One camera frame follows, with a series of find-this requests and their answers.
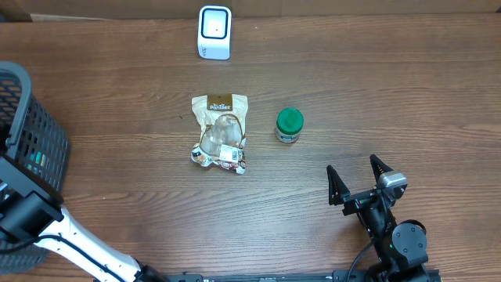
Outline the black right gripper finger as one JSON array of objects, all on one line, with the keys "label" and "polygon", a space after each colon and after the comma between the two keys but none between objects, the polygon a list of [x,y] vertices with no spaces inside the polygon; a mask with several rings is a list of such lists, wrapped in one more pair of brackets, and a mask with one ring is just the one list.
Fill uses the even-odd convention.
[{"label": "black right gripper finger", "polygon": [[377,181],[385,172],[391,172],[392,168],[386,165],[376,154],[369,157],[375,180]]},{"label": "black right gripper finger", "polygon": [[326,167],[329,183],[329,205],[339,205],[345,202],[345,198],[351,195],[341,177],[332,165]]}]

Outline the green lid jar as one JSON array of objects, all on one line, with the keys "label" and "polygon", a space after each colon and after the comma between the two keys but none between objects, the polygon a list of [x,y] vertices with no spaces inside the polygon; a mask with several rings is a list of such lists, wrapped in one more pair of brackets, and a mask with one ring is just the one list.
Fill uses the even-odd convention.
[{"label": "green lid jar", "polygon": [[297,141],[304,125],[304,117],[296,108],[281,110],[276,119],[276,137],[282,143]]}]

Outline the beige snack pouch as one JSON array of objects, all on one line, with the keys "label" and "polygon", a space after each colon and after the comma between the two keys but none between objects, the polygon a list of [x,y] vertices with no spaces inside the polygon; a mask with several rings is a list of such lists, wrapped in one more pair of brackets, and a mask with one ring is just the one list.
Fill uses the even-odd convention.
[{"label": "beige snack pouch", "polygon": [[217,165],[236,174],[246,170],[246,116],[248,99],[238,94],[192,98],[192,112],[200,125],[200,141],[191,159],[202,167]]}]

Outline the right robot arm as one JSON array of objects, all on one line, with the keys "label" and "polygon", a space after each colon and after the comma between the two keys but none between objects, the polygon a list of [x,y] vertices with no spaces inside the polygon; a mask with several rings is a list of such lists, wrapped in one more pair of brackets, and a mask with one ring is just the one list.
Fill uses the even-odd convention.
[{"label": "right robot arm", "polygon": [[370,190],[352,194],[333,166],[326,167],[329,204],[343,207],[345,216],[357,215],[369,236],[347,270],[333,271],[334,281],[440,281],[438,270],[428,271],[427,230],[419,221],[396,222],[391,212],[407,186],[404,174],[372,154],[369,157],[375,177]]}]

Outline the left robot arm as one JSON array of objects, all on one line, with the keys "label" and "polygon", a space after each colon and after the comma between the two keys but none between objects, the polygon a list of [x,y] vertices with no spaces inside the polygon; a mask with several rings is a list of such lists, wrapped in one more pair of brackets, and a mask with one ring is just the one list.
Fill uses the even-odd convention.
[{"label": "left robot arm", "polygon": [[15,246],[10,255],[31,245],[53,251],[97,281],[161,282],[153,268],[123,254],[86,230],[63,206],[61,194],[33,172],[1,156],[1,180],[13,194],[1,203],[1,239]]}]

